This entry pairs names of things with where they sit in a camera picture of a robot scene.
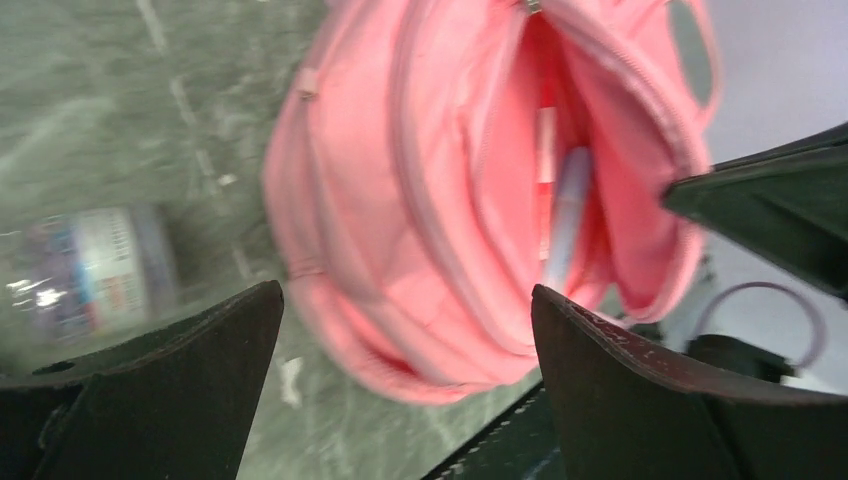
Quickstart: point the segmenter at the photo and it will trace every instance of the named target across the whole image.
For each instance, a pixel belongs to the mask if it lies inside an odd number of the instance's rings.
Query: white wall
[[[707,138],[716,162],[848,121],[848,1],[708,0],[724,64],[725,95]],[[751,280],[815,300],[830,341],[802,386],[848,392],[848,310],[727,241],[712,244],[719,288]],[[779,293],[751,290],[719,309],[717,330],[798,357],[809,328]]]

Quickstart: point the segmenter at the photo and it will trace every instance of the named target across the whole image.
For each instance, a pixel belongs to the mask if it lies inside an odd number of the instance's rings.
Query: gray marble floor
[[[257,179],[322,0],[0,2],[0,230],[163,205],[188,304],[282,278]],[[443,408],[342,375],[289,310],[240,479],[417,478],[537,380]]]

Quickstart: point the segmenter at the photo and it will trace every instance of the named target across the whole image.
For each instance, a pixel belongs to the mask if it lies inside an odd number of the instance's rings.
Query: cable
[[[692,338],[697,338],[706,330],[707,325],[712,320],[713,314],[716,309],[725,301],[727,297],[733,295],[736,292],[740,292],[742,290],[748,290],[751,288],[766,288],[770,290],[777,290],[779,292],[783,292],[786,295],[792,297],[804,310],[804,313],[807,314],[807,318],[810,321],[811,326],[813,327],[813,340],[810,345],[807,353],[801,357],[801,359],[795,364],[796,368],[807,368],[821,356],[822,351],[824,350],[825,343],[827,341],[827,325],[824,323],[824,317],[822,317],[821,312],[813,305],[810,300],[802,296],[800,293],[785,287],[783,285],[778,285],[772,282],[748,282],[741,283],[739,285],[728,288],[727,290],[716,295],[715,298],[710,301],[707,307],[704,309],[703,313],[701,313],[700,318],[698,318],[698,322],[695,324],[695,332],[692,335]]]

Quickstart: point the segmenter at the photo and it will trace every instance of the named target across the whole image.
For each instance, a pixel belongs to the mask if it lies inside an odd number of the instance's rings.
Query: bottle label
[[[26,232],[36,324],[50,340],[131,327],[148,298],[130,213],[104,208],[48,218]]]

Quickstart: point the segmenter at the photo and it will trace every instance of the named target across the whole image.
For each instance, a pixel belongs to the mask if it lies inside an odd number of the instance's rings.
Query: pink backpack
[[[680,300],[703,239],[659,197],[708,171],[715,102],[686,85],[665,1],[331,3],[264,187],[288,298],[339,365],[414,403],[518,381],[547,258],[587,308],[611,285],[636,322]],[[574,199],[557,186],[578,177]]]

